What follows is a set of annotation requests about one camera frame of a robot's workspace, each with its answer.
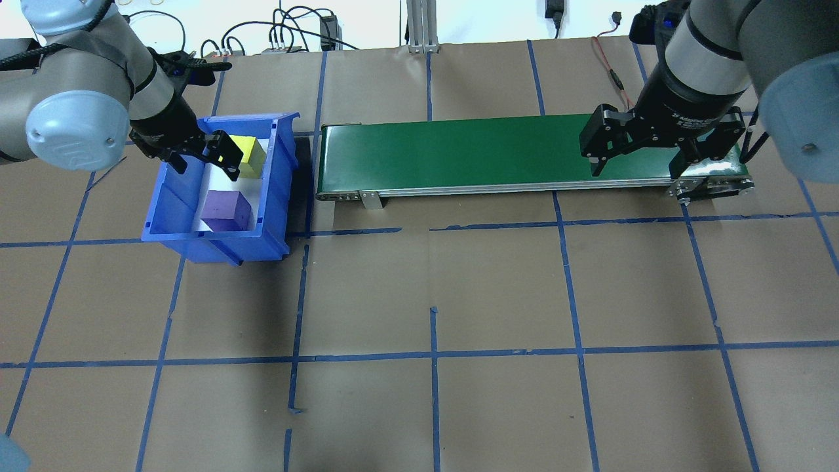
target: wooden block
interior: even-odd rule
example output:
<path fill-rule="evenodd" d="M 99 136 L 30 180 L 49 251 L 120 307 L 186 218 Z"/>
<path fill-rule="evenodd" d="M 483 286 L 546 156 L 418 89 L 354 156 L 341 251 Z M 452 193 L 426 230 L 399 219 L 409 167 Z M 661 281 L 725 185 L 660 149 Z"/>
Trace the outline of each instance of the wooden block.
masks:
<path fill-rule="evenodd" d="M 262 178 L 265 165 L 265 151 L 253 136 L 230 136 L 236 146 L 242 150 L 242 163 L 239 165 L 239 177 L 245 179 Z"/>

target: green conveyor belt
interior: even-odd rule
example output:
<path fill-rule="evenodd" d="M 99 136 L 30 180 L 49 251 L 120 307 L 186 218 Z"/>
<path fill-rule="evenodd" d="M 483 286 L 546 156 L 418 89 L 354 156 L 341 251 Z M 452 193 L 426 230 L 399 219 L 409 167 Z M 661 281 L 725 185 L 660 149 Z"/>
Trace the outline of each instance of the green conveyor belt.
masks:
<path fill-rule="evenodd" d="M 589 115 L 491 118 L 323 128 L 318 197 L 669 185 L 677 149 L 640 149 L 591 176 L 579 133 Z M 744 176 L 736 152 L 688 176 Z"/>

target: blue tape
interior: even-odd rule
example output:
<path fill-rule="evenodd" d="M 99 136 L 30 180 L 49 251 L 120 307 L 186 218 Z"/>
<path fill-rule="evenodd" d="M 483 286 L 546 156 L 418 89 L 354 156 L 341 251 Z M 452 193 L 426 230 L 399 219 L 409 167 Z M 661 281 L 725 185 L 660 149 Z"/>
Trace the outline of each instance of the blue tape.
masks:
<path fill-rule="evenodd" d="M 135 472 L 143 470 L 143 461 L 146 457 L 146 445 L 149 442 L 149 429 L 152 426 L 154 415 L 154 403 L 157 401 L 157 392 L 160 387 L 160 376 L 163 374 L 164 360 L 166 359 L 166 346 L 169 344 L 169 333 L 172 330 L 172 317 L 166 318 L 166 328 L 163 331 L 163 340 L 160 342 L 157 367 L 154 369 L 154 380 L 152 381 L 152 392 L 149 397 L 149 407 L 146 409 L 146 419 L 143 422 L 143 435 L 140 436 L 140 449 L 137 452 L 137 467 Z"/>
<path fill-rule="evenodd" d="M 291 356 L 218 357 L 208 359 L 167 359 L 164 365 L 238 365 L 238 364 L 291 364 Z"/>
<path fill-rule="evenodd" d="M 337 229 L 333 231 L 312 231 L 309 236 L 350 236 L 354 234 L 388 234 L 398 233 L 402 228 L 370 228 L 370 229 Z"/>
<path fill-rule="evenodd" d="M 88 239 L 85 241 L 73 241 L 74 246 L 103 246 L 108 244 L 143 244 L 140 238 L 129 239 Z"/>
<path fill-rule="evenodd" d="M 641 60 L 641 50 L 638 49 L 638 45 L 632 43 L 632 47 L 635 50 L 635 60 L 638 61 L 638 69 L 641 70 L 641 78 L 644 79 L 644 82 L 647 81 L 647 68 L 644 67 L 644 61 Z"/>
<path fill-rule="evenodd" d="M 94 173 L 91 172 L 90 177 L 87 179 L 87 187 L 91 186 L 93 182 Z M 76 220 L 73 222 L 73 229 L 70 232 L 70 239 L 67 241 L 67 247 L 64 251 L 64 257 L 61 259 L 61 265 L 58 269 L 58 275 L 55 276 L 55 283 L 53 284 L 52 292 L 50 293 L 50 299 L 47 302 L 47 307 L 44 310 L 44 317 L 41 318 L 41 324 L 38 328 L 38 335 L 35 337 L 34 345 L 32 346 L 32 352 L 29 355 L 29 362 L 27 363 L 26 370 L 23 373 L 23 380 L 20 382 L 20 389 L 18 390 L 18 396 L 15 398 L 14 406 L 12 408 L 12 414 L 9 416 L 8 423 L 6 425 L 6 436 L 12 435 L 12 430 L 14 429 L 14 422 L 18 419 L 18 413 L 20 412 L 20 405 L 23 402 L 23 395 L 26 393 L 26 387 L 29 384 L 29 376 L 32 375 L 32 369 L 34 367 L 35 358 L 38 357 L 38 351 L 41 347 L 41 342 L 44 340 L 44 332 L 47 328 L 47 323 L 50 321 L 50 314 L 52 314 L 53 305 L 55 304 L 55 298 L 58 296 L 58 289 L 61 285 L 61 279 L 64 277 L 64 271 L 67 268 L 67 261 L 70 259 L 70 251 L 73 249 L 73 241 L 76 239 L 76 233 L 79 231 L 79 225 L 81 224 L 81 216 L 85 212 L 85 206 L 87 205 L 87 198 L 90 196 L 88 191 L 81 196 L 81 203 L 79 204 L 79 211 L 76 213 Z"/>
<path fill-rule="evenodd" d="M 804 193 L 804 198 L 807 200 L 807 205 L 810 206 L 810 211 L 812 212 L 811 216 L 816 219 L 816 225 L 819 227 L 819 233 L 821 233 L 821 238 L 825 241 L 827 253 L 831 256 L 831 262 L 833 262 L 833 269 L 836 271 L 836 274 L 839 275 L 839 260 L 836 258 L 836 251 L 833 249 L 833 243 L 831 243 L 831 238 L 827 235 L 825 224 L 821 221 L 821 216 L 819 215 L 818 210 L 816 210 L 816 203 L 813 202 L 813 197 L 810 195 L 810 190 L 807 189 L 807 185 L 804 183 L 804 181 L 799 179 L 798 185 L 801 187 L 801 192 Z"/>
<path fill-rule="evenodd" d="M 101 182 L 101 181 L 102 181 L 102 179 L 104 179 L 105 177 L 107 177 L 107 176 L 108 176 L 108 174 L 110 174 L 112 170 L 116 169 L 118 165 L 120 165 L 120 164 L 122 164 L 123 162 L 125 162 L 125 159 L 128 159 L 128 156 L 123 156 L 123 158 L 122 158 L 122 159 L 120 159 L 120 160 L 119 160 L 116 164 L 112 165 L 110 169 L 106 170 L 106 171 L 105 171 L 105 173 L 104 173 L 104 174 L 102 174 L 102 177 L 99 177 L 98 179 L 96 179 L 96 181 L 94 181 L 92 184 L 90 184 L 90 185 L 87 187 L 87 191 L 91 191 L 91 190 L 93 190 L 93 187 L 95 187 L 95 186 L 99 185 L 99 182 Z"/>
<path fill-rule="evenodd" d="M 227 58 L 221 60 L 222 62 L 227 62 Z M 213 99 L 212 103 L 212 112 L 210 112 L 210 116 L 216 116 L 216 112 L 218 112 L 218 102 L 221 100 L 221 87 L 224 85 L 224 76 L 227 74 L 227 71 L 221 71 L 218 75 L 218 87 L 216 87 L 216 98 Z"/>
<path fill-rule="evenodd" d="M 839 339 L 826 341 L 770 341 L 763 343 L 734 343 L 726 344 L 728 350 L 739 349 L 800 349 L 800 348 L 836 348 Z"/>
<path fill-rule="evenodd" d="M 303 333 L 303 310 L 306 299 L 306 278 L 309 268 L 309 245 L 303 248 L 303 264 L 300 268 L 300 290 L 297 294 L 297 321 L 294 324 L 294 348 L 291 365 L 291 378 L 289 379 L 289 409 L 294 408 L 294 401 L 297 397 L 297 369 L 300 365 L 300 337 Z"/>
<path fill-rule="evenodd" d="M 315 212 L 315 168 L 317 167 L 317 147 L 320 143 L 320 112 L 323 108 L 323 87 L 326 83 L 327 57 L 329 57 L 329 52 L 324 51 L 323 56 L 320 58 L 320 78 L 318 79 L 317 104 L 315 105 L 315 130 L 312 132 L 312 154 L 310 158 L 312 175 L 309 180 L 309 196 L 306 198 L 306 233 L 311 233 L 312 231 L 312 214 Z"/>
<path fill-rule="evenodd" d="M 815 341 L 768 341 L 755 343 L 725 344 L 728 350 L 760 350 L 760 349 L 817 349 L 839 347 L 839 339 Z M 719 344 L 674 344 L 660 346 L 606 346 L 583 348 L 585 354 L 634 354 L 634 353 L 676 353 L 694 351 L 714 351 L 720 349 Z M 477 349 L 437 351 L 411 351 L 402 353 L 381 354 L 329 354 L 308 355 L 297 358 L 298 362 L 364 362 L 371 360 L 400 360 L 400 359 L 431 359 L 437 358 L 476 358 L 476 357 L 515 357 L 541 355 L 575 355 L 576 348 L 547 348 L 547 349 Z M 230 365 L 230 364 L 291 364 L 293 356 L 265 356 L 265 357 L 231 357 L 208 359 L 167 359 L 164 365 Z M 0 369 L 25 369 L 26 362 L 3 362 Z M 154 359 L 115 359 L 115 360 L 65 360 L 40 361 L 33 364 L 34 369 L 61 369 L 80 367 L 149 367 L 157 365 Z"/>
<path fill-rule="evenodd" d="M 761 219 L 783 219 L 783 218 L 813 218 L 811 213 L 794 213 L 791 215 L 780 215 L 771 213 L 759 213 L 756 215 L 711 215 L 706 217 L 690 217 L 694 222 L 705 221 L 740 221 L 740 220 L 761 220 Z"/>
<path fill-rule="evenodd" d="M 172 289 L 172 299 L 169 301 L 169 317 L 175 312 L 175 307 L 178 304 L 178 294 L 180 294 L 180 282 L 184 278 L 184 266 L 186 265 L 186 257 L 180 256 L 178 264 L 178 272 L 175 275 L 175 288 Z"/>
<path fill-rule="evenodd" d="M 571 309 L 571 325 L 574 328 L 574 349 L 577 356 L 577 370 L 580 374 L 580 388 L 582 390 L 582 407 L 586 414 L 586 430 L 588 431 L 588 446 L 591 452 L 591 467 L 594 472 L 600 471 L 600 459 L 597 457 L 597 441 L 594 436 L 594 420 L 591 415 L 591 398 L 588 394 L 588 377 L 586 375 L 585 350 L 582 347 L 580 318 L 577 316 L 576 298 L 574 296 L 574 281 L 571 278 L 571 262 L 568 258 L 568 245 L 565 238 L 565 222 L 562 219 L 560 201 L 553 192 L 554 211 L 556 212 L 556 227 L 560 231 L 560 252 L 562 253 L 562 268 L 565 271 L 565 288 L 568 290 L 568 305 Z"/>
<path fill-rule="evenodd" d="M 605 348 L 584 348 L 584 350 L 586 351 L 586 354 L 634 354 L 716 351 L 719 348 L 719 344 L 675 344 L 672 346 L 616 346 Z"/>
<path fill-rule="evenodd" d="M 545 115 L 545 101 L 542 99 L 542 84 L 539 82 L 539 68 L 536 66 L 536 54 L 533 52 L 533 41 L 527 40 L 527 51 L 530 54 L 530 67 L 533 68 L 533 80 L 536 82 L 536 98 L 539 100 L 539 115 Z"/>
<path fill-rule="evenodd" d="M 35 369 L 66 369 L 69 367 L 149 367 L 157 365 L 154 359 L 126 359 L 126 360 L 62 360 L 53 362 L 36 362 Z"/>
<path fill-rule="evenodd" d="M 283 472 L 289 472 L 291 463 L 291 428 L 285 430 L 285 442 L 283 443 Z"/>
<path fill-rule="evenodd" d="M 515 229 L 515 228 L 553 228 L 556 221 L 542 221 L 533 223 L 481 223 L 461 226 L 453 224 L 445 228 L 432 228 L 429 231 L 468 231 L 472 229 Z"/>
<path fill-rule="evenodd" d="M 431 53 L 425 53 L 425 121 L 434 119 L 433 104 L 431 103 Z"/>
<path fill-rule="evenodd" d="M 619 219 L 588 219 L 572 220 L 563 222 L 564 226 L 587 226 L 595 224 L 638 224 L 638 223 L 681 223 L 683 217 L 657 217 L 657 218 L 619 218 Z"/>
<path fill-rule="evenodd" d="M 69 241 L 43 241 L 38 243 L 0 243 L 0 249 L 6 248 L 46 248 L 51 246 L 66 246 Z"/>
<path fill-rule="evenodd" d="M 437 307 L 431 307 L 431 433 L 434 471 L 440 472 L 440 381 L 437 375 Z"/>
<path fill-rule="evenodd" d="M 688 237 L 690 238 L 690 245 L 693 248 L 694 259 L 696 259 L 696 268 L 699 270 L 699 277 L 702 281 L 702 290 L 705 292 L 705 298 L 708 303 L 708 311 L 711 313 L 711 321 L 714 326 L 714 332 L 717 334 L 717 343 L 719 344 L 720 354 L 722 355 L 722 364 L 726 370 L 728 386 L 731 389 L 732 399 L 734 400 L 734 409 L 737 412 L 737 419 L 740 422 L 740 430 L 743 433 L 743 441 L 746 443 L 748 460 L 752 465 L 752 471 L 759 472 L 760 466 L 758 465 L 758 457 L 754 453 L 752 435 L 748 431 L 746 415 L 743 412 L 743 404 L 740 402 L 740 393 L 737 389 L 737 382 L 734 380 L 734 370 L 732 369 L 731 360 L 728 358 L 726 341 L 722 336 L 722 329 L 719 327 L 717 306 L 714 304 L 714 297 L 711 294 L 711 285 L 708 283 L 708 275 L 705 271 L 705 264 L 702 262 L 702 254 L 699 250 L 699 244 L 696 242 L 696 233 L 693 230 L 693 223 L 690 220 L 690 214 L 687 211 L 687 207 L 682 206 L 681 209 L 682 215 L 685 217 L 685 226 L 687 227 Z"/>
<path fill-rule="evenodd" d="M 527 355 L 570 355 L 576 354 L 576 348 L 556 349 L 477 349 L 468 351 L 438 351 L 437 357 L 513 357 Z"/>

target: black cable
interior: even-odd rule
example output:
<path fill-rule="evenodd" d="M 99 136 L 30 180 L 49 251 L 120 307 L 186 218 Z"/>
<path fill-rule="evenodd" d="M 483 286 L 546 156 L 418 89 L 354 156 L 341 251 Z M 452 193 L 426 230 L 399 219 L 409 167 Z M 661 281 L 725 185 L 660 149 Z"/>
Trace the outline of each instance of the black cable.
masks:
<path fill-rule="evenodd" d="M 743 137 L 743 154 L 748 154 L 748 144 L 752 141 L 752 126 L 758 123 L 759 111 L 759 109 L 755 109 L 754 114 L 752 115 L 752 119 L 748 120 L 748 126 L 746 127 L 746 136 Z"/>
<path fill-rule="evenodd" d="M 159 10 L 142 10 L 142 11 L 139 11 L 139 12 L 131 13 L 130 15 L 128 15 L 128 18 L 131 19 L 134 16 L 139 15 L 141 13 L 156 13 L 158 15 L 164 15 L 164 16 L 167 16 L 169 18 L 172 18 L 174 21 L 178 22 L 178 24 L 180 25 L 180 32 L 183 35 L 183 40 L 180 42 L 180 50 L 185 50 L 186 49 L 186 28 L 184 28 L 184 22 L 180 21 L 180 19 L 178 19 L 178 17 L 174 16 L 173 14 L 169 14 L 169 13 L 166 13 L 166 12 L 161 12 Z"/>
<path fill-rule="evenodd" d="M 285 19 L 288 18 L 294 23 L 294 26 L 296 26 L 298 29 L 300 28 L 300 24 L 297 23 L 297 18 L 300 18 L 304 15 L 300 15 L 297 18 L 292 18 L 291 15 L 289 15 L 289 12 L 283 10 L 282 8 L 277 8 L 271 14 L 271 21 L 273 21 L 275 24 L 277 23 L 277 12 L 283 14 L 283 19 L 280 20 L 280 23 L 279 23 L 280 25 L 284 25 L 285 24 Z M 276 26 L 271 27 L 271 30 L 268 32 L 268 34 L 271 34 L 271 33 L 274 34 L 274 42 L 275 43 L 277 43 L 278 45 L 280 44 L 280 41 L 285 43 L 285 38 L 283 36 L 283 29 L 282 28 L 279 29 L 279 40 L 277 40 L 277 27 Z M 309 50 L 309 43 L 306 41 L 306 37 L 303 34 L 301 34 L 300 38 L 303 40 L 303 49 Z M 286 52 L 290 52 L 291 48 L 293 48 L 293 47 L 294 47 L 294 31 L 291 32 L 291 42 L 289 43 L 289 48 L 286 50 Z"/>
<path fill-rule="evenodd" d="M 748 163 L 752 158 L 760 151 L 760 148 L 763 147 L 763 144 L 766 143 L 766 140 L 769 139 L 769 133 L 763 133 L 760 135 L 757 141 L 754 142 L 754 146 L 748 150 L 746 155 L 740 154 L 740 162 L 742 164 Z"/>
<path fill-rule="evenodd" d="M 212 39 L 207 39 L 203 43 L 201 43 L 201 57 L 204 57 L 204 46 L 206 46 L 207 43 L 213 45 L 213 47 L 216 48 L 216 51 L 221 53 L 221 48 L 218 47 L 218 43 L 216 41 L 213 41 Z"/>
<path fill-rule="evenodd" d="M 239 38 L 237 38 L 236 36 L 227 36 L 227 50 L 230 51 L 230 55 L 233 55 L 233 48 L 232 46 L 230 46 L 231 39 L 234 39 L 237 43 L 239 43 L 239 47 L 242 48 L 242 55 L 247 55 L 245 54 L 245 46 L 242 44 L 242 41 L 240 41 Z"/>
<path fill-rule="evenodd" d="M 108 9 L 113 4 L 113 1 L 114 0 L 108 0 L 104 2 L 102 5 L 100 5 L 99 9 L 96 11 L 96 16 L 93 17 L 93 20 L 91 20 L 90 23 L 86 24 L 85 27 L 81 30 L 90 33 L 96 26 L 99 26 L 99 23 L 102 21 L 103 18 L 105 18 Z M 0 60 L 0 70 L 6 69 L 7 67 L 15 64 L 16 62 L 20 62 L 21 60 L 27 60 L 30 57 L 36 57 L 39 55 L 52 54 L 63 49 L 67 49 L 67 46 L 53 43 L 52 45 L 46 45 L 36 50 L 29 50 L 20 54 L 11 55 L 6 59 Z"/>
<path fill-rule="evenodd" d="M 288 26 L 288 24 L 276 24 L 276 23 L 271 23 L 271 22 L 269 22 L 269 21 L 256 21 L 256 20 L 253 20 L 253 21 L 246 21 L 246 22 L 243 22 L 243 23 L 239 23 L 239 24 L 233 25 L 233 26 L 232 26 L 232 27 L 231 27 L 231 28 L 230 28 L 227 32 L 225 32 L 225 34 L 221 37 L 221 42 L 222 42 L 222 43 L 224 43 L 224 40 L 227 38 L 227 36 L 228 36 L 228 35 L 229 35 L 229 34 L 230 34 L 230 33 L 231 33 L 234 29 L 236 29 L 236 28 L 240 28 L 240 27 L 242 27 L 242 26 L 246 26 L 246 25 L 249 25 L 249 24 L 269 24 L 269 25 L 271 25 L 271 26 L 274 26 L 274 25 L 276 25 L 276 26 L 281 26 L 282 28 L 290 29 L 290 30 L 292 30 L 292 31 L 299 31 L 299 32 L 301 32 L 301 33 L 306 33 L 306 34 L 311 34 L 312 36 L 317 36 L 318 38 L 329 39 L 329 40 L 331 40 L 331 41 L 333 41 L 333 42 L 335 42 L 335 43 L 338 43 L 339 45 L 345 45 L 346 47 L 351 48 L 351 49 L 354 49 L 354 50 L 357 50 L 357 49 L 358 49 L 356 46 L 353 46 L 353 45 L 351 45 L 351 44 L 349 44 L 349 43 L 345 43 L 344 41 L 341 41 L 341 40 L 340 40 L 340 39 L 338 39 L 338 38 L 330 38 L 329 36 L 324 36 L 323 34 L 313 33 L 313 32 L 311 32 L 311 31 L 306 31 L 305 29 L 294 28 L 294 27 Z"/>

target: cable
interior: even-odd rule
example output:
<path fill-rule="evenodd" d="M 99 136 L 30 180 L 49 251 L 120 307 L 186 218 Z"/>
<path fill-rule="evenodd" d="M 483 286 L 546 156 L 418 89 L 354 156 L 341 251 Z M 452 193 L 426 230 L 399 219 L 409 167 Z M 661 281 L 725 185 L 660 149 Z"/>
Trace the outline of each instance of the cable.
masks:
<path fill-rule="evenodd" d="M 219 54 L 221 54 L 221 48 L 220 48 L 220 47 L 218 47 L 218 43 L 217 43 L 216 41 L 213 41 L 212 39 L 207 39 L 207 40 L 205 40 L 203 43 L 201 43 L 201 57 L 205 57 L 205 56 L 204 56 L 204 46 L 206 46 L 206 45 L 207 45 L 207 43 L 209 43 L 209 44 L 213 45 L 213 47 L 214 47 L 214 48 L 216 48 L 216 51 L 217 51 Z"/>
<path fill-rule="evenodd" d="M 107 0 L 103 2 L 102 5 L 99 6 L 99 9 L 96 11 L 96 15 L 93 17 L 93 20 L 91 20 L 90 23 L 86 24 L 85 27 L 81 30 L 90 33 L 96 26 L 99 26 L 99 23 L 102 21 L 103 18 L 105 18 L 108 9 L 113 4 L 113 1 L 114 0 Z M 0 70 L 6 69 L 7 67 L 11 66 L 16 62 L 20 62 L 21 60 L 27 60 L 30 57 L 52 54 L 64 49 L 67 49 L 67 46 L 53 43 L 52 45 L 46 45 L 36 50 L 30 50 L 22 52 L 20 54 L 11 55 L 6 59 L 0 60 Z"/>
<path fill-rule="evenodd" d="M 233 48 L 230 46 L 230 40 L 234 39 L 237 43 L 239 43 L 239 47 L 242 49 L 242 55 L 245 54 L 245 46 L 242 44 L 242 41 L 239 40 L 236 36 L 227 36 L 227 49 L 230 51 L 230 55 L 233 55 Z"/>
<path fill-rule="evenodd" d="M 307 13 L 303 13 L 302 15 L 298 15 L 298 16 L 296 16 L 296 17 L 292 17 L 292 16 L 291 16 L 291 12 L 293 12 L 294 10 L 296 10 L 296 9 L 298 9 L 298 8 L 299 8 L 299 9 L 306 10 L 306 12 L 307 12 Z M 312 8 L 309 8 L 309 7 L 304 7 L 304 6 L 302 6 L 302 5 L 298 5 L 298 6 L 296 6 L 296 7 L 289 8 L 289 10 L 286 12 L 286 14 L 288 14 L 288 15 L 289 15 L 289 18 L 291 18 L 291 20 L 292 20 L 292 21 L 294 21 L 294 26 L 297 26 L 297 28 L 299 28 L 300 26 L 297 24 L 297 18 L 303 18 L 304 16 L 306 16 L 306 15 L 308 15 L 308 14 L 312 14 L 312 13 L 313 13 L 313 14 L 314 14 L 314 15 L 316 15 L 316 16 L 317 16 L 317 18 L 320 20 L 320 23 L 321 23 L 321 24 L 323 24 L 323 25 L 324 25 L 324 27 L 326 27 L 326 35 L 327 35 L 327 36 L 329 36 L 329 37 L 331 38 L 331 37 L 332 37 L 332 32 L 329 30 L 329 24 L 328 24 L 328 23 L 326 22 L 326 20 L 323 18 L 323 15 L 321 15 L 320 13 L 318 13 L 318 10 L 327 10 L 327 8 L 317 8 L 317 9 L 312 9 Z M 300 34 L 300 36 L 303 38 L 303 44 L 305 44 L 306 37 L 305 37 L 302 33 Z"/>
<path fill-rule="evenodd" d="M 609 29 L 608 31 L 603 31 L 600 34 L 598 34 L 597 36 L 592 36 L 591 39 L 594 40 L 594 44 L 597 45 L 597 48 L 600 50 L 600 56 L 602 56 L 603 62 L 606 63 L 606 68 L 609 72 L 609 76 L 612 78 L 612 82 L 615 84 L 615 87 L 617 87 L 618 90 L 621 92 L 623 97 L 626 98 L 627 111 L 629 111 L 630 108 L 635 107 L 635 103 L 632 101 L 631 98 L 629 98 L 629 94 L 627 94 L 626 88 L 623 87 L 623 82 L 621 81 L 621 78 L 618 76 L 618 73 L 615 72 L 615 70 L 612 68 L 612 65 L 609 64 L 609 59 L 606 57 L 606 52 L 603 51 L 603 46 L 600 44 L 600 37 L 601 36 L 603 36 L 604 34 L 614 33 L 615 31 L 618 30 L 618 27 L 621 25 L 621 13 L 620 12 L 612 13 L 612 21 L 615 23 L 614 28 Z"/>
<path fill-rule="evenodd" d="M 276 23 L 272 23 L 272 22 L 270 22 L 270 21 L 256 21 L 256 20 L 253 20 L 253 21 L 246 21 L 246 22 L 243 22 L 243 23 L 239 23 L 239 24 L 233 25 L 233 26 L 232 26 L 232 27 L 231 27 L 231 28 L 230 28 L 227 32 L 225 32 L 225 34 L 221 37 L 221 42 L 222 42 L 222 43 L 224 43 L 224 40 L 225 40 L 225 39 L 227 39 L 227 36 L 228 36 L 228 35 L 229 35 L 229 34 L 230 34 L 230 33 L 231 33 L 234 29 L 236 29 L 236 28 L 240 28 L 240 27 L 242 27 L 242 26 L 246 26 L 246 25 L 248 25 L 248 24 L 269 24 L 269 25 L 271 25 L 271 26 L 280 26 L 280 27 L 282 27 L 282 28 L 290 29 L 290 30 L 292 30 L 292 31 L 299 31 L 299 32 L 301 32 L 301 33 L 311 34 L 312 36 L 317 36 L 318 38 L 329 39 L 329 40 L 331 40 L 331 41 L 333 41 L 333 42 L 335 42 L 335 43 L 338 43 L 339 45 L 345 45 L 346 47 L 351 48 L 351 49 L 354 49 L 354 50 L 357 50 L 357 49 L 358 49 L 356 46 L 353 46 L 353 45 L 351 45 L 351 44 L 349 44 L 349 43 L 345 43 L 344 41 L 341 41 L 340 39 L 337 39 L 337 38 L 330 38 L 329 36 L 324 36 L 323 34 L 317 34 L 317 33 L 313 33 L 313 32 L 311 32 L 311 31 L 306 31 L 305 29 L 294 28 L 294 27 L 288 26 L 288 24 L 276 24 Z"/>
<path fill-rule="evenodd" d="M 755 109 L 754 114 L 752 115 L 752 119 L 748 120 L 748 126 L 746 127 L 746 136 L 743 138 L 743 154 L 748 154 L 748 145 L 752 141 L 752 129 L 755 124 L 758 123 L 758 112 L 760 109 Z"/>
<path fill-rule="evenodd" d="M 131 19 L 132 17 L 134 17 L 136 15 L 139 15 L 141 13 L 155 13 L 155 14 L 158 14 L 158 15 L 164 15 L 164 16 L 172 18 L 174 21 L 178 22 L 178 24 L 180 25 L 180 32 L 181 32 L 181 34 L 183 34 L 183 40 L 181 40 L 181 42 L 180 42 L 180 50 L 185 50 L 186 49 L 186 28 L 184 28 L 184 22 L 180 21 L 178 19 L 178 17 L 174 16 L 173 14 L 166 13 L 166 12 L 160 12 L 158 10 L 141 10 L 139 12 L 131 13 L 130 15 L 128 15 L 128 19 Z"/>
<path fill-rule="evenodd" d="M 295 10 L 296 8 L 303 8 L 303 9 L 306 9 L 308 11 L 306 13 L 301 14 L 301 15 L 293 16 L 291 14 L 291 12 L 292 12 L 292 10 Z M 286 19 L 290 19 L 294 23 L 294 26 L 296 26 L 299 29 L 300 24 L 297 23 L 297 18 L 303 18 L 304 16 L 313 13 L 313 14 L 317 15 L 318 18 L 320 18 L 320 21 L 326 26 L 326 34 L 331 36 L 331 32 L 329 31 L 329 25 L 324 20 L 323 15 L 318 13 L 318 12 L 323 12 L 323 11 L 329 12 L 329 14 L 331 14 L 331 15 L 335 14 L 335 12 L 333 12 L 329 8 L 315 8 L 315 9 L 312 9 L 312 8 L 304 7 L 304 6 L 301 6 L 301 5 L 298 5 L 296 7 L 292 7 L 288 11 L 285 11 L 285 10 L 282 9 L 282 2 L 280 2 L 280 8 L 276 8 L 274 10 L 271 19 L 272 19 L 272 21 L 274 21 L 274 23 L 277 23 L 277 13 L 282 13 L 283 18 L 280 22 L 281 24 L 284 24 Z M 303 40 L 303 49 L 305 49 L 307 51 L 310 50 L 309 49 L 309 43 L 308 43 L 308 41 L 306 41 L 306 37 L 303 34 L 301 34 L 300 38 Z M 277 27 L 276 26 L 272 27 L 271 30 L 268 32 L 268 42 L 271 42 L 271 41 L 273 41 L 273 43 L 271 43 L 272 47 L 274 47 L 274 43 L 276 43 L 278 45 L 278 47 L 279 47 L 280 41 L 282 41 L 284 43 L 285 39 L 283 38 L 283 30 L 280 29 L 279 39 L 277 39 Z M 290 52 L 292 47 L 294 47 L 294 32 L 292 32 L 292 34 L 291 34 L 291 44 L 289 45 L 289 48 L 286 50 L 286 52 Z"/>
<path fill-rule="evenodd" d="M 754 142 L 754 146 L 748 150 L 746 155 L 740 154 L 740 162 L 743 164 L 748 163 L 752 158 L 760 151 L 760 148 L 763 147 L 763 144 L 766 143 L 766 140 L 769 139 L 769 133 L 764 132 L 760 135 L 757 141 Z"/>
<path fill-rule="evenodd" d="M 300 15 L 297 18 L 293 18 L 289 15 L 289 12 L 283 10 L 282 8 L 277 8 L 271 14 L 271 21 L 273 21 L 274 23 L 277 23 L 277 12 L 283 14 L 283 19 L 279 23 L 280 25 L 285 25 L 285 19 L 288 18 L 294 23 L 294 26 L 296 26 L 298 29 L 300 28 L 300 24 L 297 23 L 297 18 L 300 18 L 304 15 Z M 271 33 L 274 34 L 274 42 L 276 42 L 277 45 L 279 45 L 280 41 L 282 41 L 282 43 L 285 44 L 285 38 L 283 37 L 283 29 L 282 28 L 279 29 L 279 40 L 277 40 L 277 27 L 276 26 L 271 27 L 271 30 L 268 32 L 268 34 L 271 34 Z M 306 37 L 303 34 L 301 34 L 300 38 L 303 40 L 303 49 L 308 51 L 309 50 L 309 43 L 306 41 Z M 285 51 L 290 52 L 291 48 L 293 48 L 293 47 L 294 47 L 294 31 L 291 32 L 291 43 L 289 44 L 289 48 Z"/>

